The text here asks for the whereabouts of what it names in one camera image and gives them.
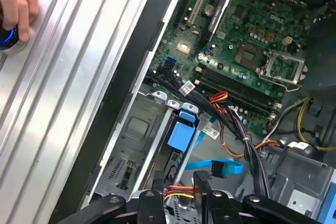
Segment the aluminum panel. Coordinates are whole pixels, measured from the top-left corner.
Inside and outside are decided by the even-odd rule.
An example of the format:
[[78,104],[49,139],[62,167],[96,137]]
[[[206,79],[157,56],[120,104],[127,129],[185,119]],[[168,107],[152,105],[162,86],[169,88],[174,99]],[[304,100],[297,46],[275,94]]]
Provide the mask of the aluminum panel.
[[0,62],[0,223],[47,223],[146,0],[40,0]]

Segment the green circuit board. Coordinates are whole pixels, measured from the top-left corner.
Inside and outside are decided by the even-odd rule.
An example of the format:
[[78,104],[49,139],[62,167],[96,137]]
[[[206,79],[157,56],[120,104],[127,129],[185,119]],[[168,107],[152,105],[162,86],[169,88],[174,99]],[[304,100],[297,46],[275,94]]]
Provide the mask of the green circuit board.
[[[202,63],[222,76],[281,102],[285,89],[260,79],[258,68],[265,65],[269,50],[300,57],[316,13],[294,0],[231,0],[209,41],[203,35],[216,6],[213,0],[203,0],[190,24],[195,4],[197,0],[178,2],[150,71],[157,70],[169,57],[176,61],[172,71],[178,79],[195,82],[195,69]],[[279,60],[272,74],[290,78],[295,68],[295,63]],[[246,127],[264,134],[269,119],[263,114],[245,113]]]

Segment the chip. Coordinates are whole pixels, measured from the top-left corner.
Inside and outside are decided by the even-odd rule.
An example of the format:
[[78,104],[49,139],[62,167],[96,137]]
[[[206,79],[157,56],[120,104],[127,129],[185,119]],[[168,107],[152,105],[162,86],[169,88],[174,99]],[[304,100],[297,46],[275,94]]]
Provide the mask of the chip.
[[256,71],[257,68],[264,64],[262,61],[264,58],[264,52],[262,49],[244,42],[239,47],[238,53],[235,57],[235,62],[247,69]]
[[242,5],[237,5],[233,15],[235,15],[238,18],[241,18],[244,11],[245,11],[245,7],[243,7]]
[[248,31],[249,31],[250,33],[254,33],[255,30],[256,30],[256,27],[255,27],[255,26],[250,26],[250,28],[249,28]]
[[191,49],[190,42],[188,42],[186,40],[180,40],[179,44],[177,44],[177,49],[180,52],[183,52],[185,54],[189,54],[190,49]]
[[263,38],[265,36],[265,31],[264,30],[260,30],[258,36],[261,37],[261,38]]
[[220,32],[218,33],[217,37],[218,37],[219,39],[225,39],[225,37],[226,37],[226,33],[220,31]]
[[273,42],[274,39],[275,39],[274,34],[269,34],[267,39],[268,39],[269,41]]

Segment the hand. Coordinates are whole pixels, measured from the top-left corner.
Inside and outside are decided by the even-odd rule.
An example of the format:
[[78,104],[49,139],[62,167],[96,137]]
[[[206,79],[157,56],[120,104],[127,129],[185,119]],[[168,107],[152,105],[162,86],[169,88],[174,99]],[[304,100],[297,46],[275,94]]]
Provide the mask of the hand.
[[29,23],[38,15],[38,0],[0,0],[3,11],[2,26],[11,30],[18,26],[19,39],[27,41],[29,38]]

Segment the motherboard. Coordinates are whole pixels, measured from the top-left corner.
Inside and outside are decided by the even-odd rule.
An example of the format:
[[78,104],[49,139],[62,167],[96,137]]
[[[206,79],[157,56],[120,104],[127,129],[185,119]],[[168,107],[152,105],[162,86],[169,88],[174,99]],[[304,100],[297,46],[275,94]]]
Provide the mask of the motherboard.
[[306,76],[318,15],[297,0],[179,0],[149,71],[169,68],[205,97],[227,91],[245,127],[264,135]]

